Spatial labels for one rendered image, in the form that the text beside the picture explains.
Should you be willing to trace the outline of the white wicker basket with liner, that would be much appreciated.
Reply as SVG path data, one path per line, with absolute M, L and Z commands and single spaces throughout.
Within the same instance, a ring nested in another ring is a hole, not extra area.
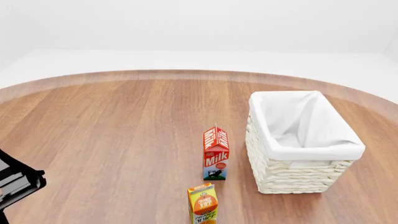
M 319 91 L 250 96 L 246 149 L 262 194 L 325 192 L 365 148 Z

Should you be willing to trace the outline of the orange juice carton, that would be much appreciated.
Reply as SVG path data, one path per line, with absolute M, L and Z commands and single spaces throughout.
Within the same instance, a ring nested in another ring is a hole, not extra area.
M 216 224 L 218 199 L 215 185 L 207 182 L 187 190 L 190 224 Z

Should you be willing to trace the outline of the red milk carton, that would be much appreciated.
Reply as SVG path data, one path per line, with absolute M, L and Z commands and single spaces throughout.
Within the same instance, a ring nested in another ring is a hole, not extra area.
M 203 133 L 203 180 L 226 180 L 228 162 L 228 134 L 215 124 Z

